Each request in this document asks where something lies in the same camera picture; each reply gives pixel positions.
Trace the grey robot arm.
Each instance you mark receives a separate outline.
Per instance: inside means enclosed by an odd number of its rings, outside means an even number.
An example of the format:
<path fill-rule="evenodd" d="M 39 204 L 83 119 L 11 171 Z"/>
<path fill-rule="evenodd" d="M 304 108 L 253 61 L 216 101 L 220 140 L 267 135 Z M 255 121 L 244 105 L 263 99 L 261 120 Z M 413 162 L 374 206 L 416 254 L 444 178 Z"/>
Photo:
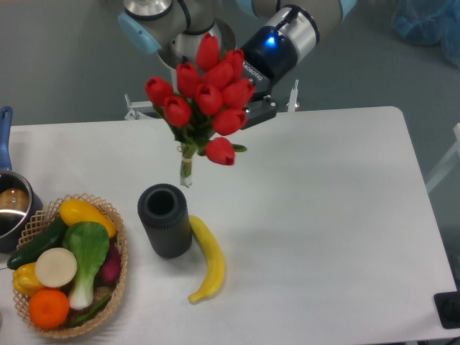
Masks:
<path fill-rule="evenodd" d="M 256 91 L 247 110 L 247 127 L 275 117 L 272 87 L 342 22 L 355 1 L 238 1 L 238 7 L 267 22 L 243 44 L 243 75 Z M 204 34 L 217 38 L 222 52 L 236 48 L 230 26 L 216 16 L 215 1 L 125 1 L 118 16 L 132 44 L 158 54 L 176 81 L 176 67 L 193 62 Z"/>

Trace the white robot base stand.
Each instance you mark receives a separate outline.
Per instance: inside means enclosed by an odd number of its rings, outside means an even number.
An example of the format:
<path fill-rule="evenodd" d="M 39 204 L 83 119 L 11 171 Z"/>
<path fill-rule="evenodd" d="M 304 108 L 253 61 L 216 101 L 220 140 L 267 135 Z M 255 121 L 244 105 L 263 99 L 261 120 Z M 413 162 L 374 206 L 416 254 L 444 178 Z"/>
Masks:
<path fill-rule="evenodd" d="M 254 95 L 250 99 L 249 103 L 253 101 L 262 100 L 265 96 L 268 95 L 272 97 L 272 87 L 274 86 L 275 82 L 273 82 L 263 73 L 260 73 L 258 69 L 254 68 L 254 66 L 248 63 L 246 60 L 244 60 L 243 62 L 243 69 L 244 72 L 242 74 L 242 78 L 248 78 L 249 82 L 255 87 Z M 280 102 L 275 100 L 278 105 L 277 114 L 279 112 L 290 113 L 300 110 L 300 101 L 298 98 L 298 84 L 299 80 L 296 79 L 293 87 L 290 89 L 290 94 L 286 99 L 283 99 Z M 129 99 L 129 95 L 127 93 L 124 95 L 124 100 L 126 102 L 127 109 L 126 116 L 124 117 L 126 120 L 161 118 L 159 112 L 154 109 L 154 106 L 151 101 L 131 102 Z"/>

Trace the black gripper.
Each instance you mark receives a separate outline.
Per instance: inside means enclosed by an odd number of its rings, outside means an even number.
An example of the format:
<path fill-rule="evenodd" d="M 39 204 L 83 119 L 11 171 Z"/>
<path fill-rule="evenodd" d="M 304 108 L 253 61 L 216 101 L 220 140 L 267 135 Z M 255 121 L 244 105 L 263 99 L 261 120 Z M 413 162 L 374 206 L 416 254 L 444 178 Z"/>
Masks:
<path fill-rule="evenodd" d="M 252 78 L 256 87 L 254 101 L 245 108 L 247 121 L 242 129 L 248 129 L 276 117 L 278 105 L 269 94 L 274 84 L 296 66 L 298 52 L 286 35 L 271 26 L 259 29 L 241 50 L 246 63 L 244 75 Z"/>

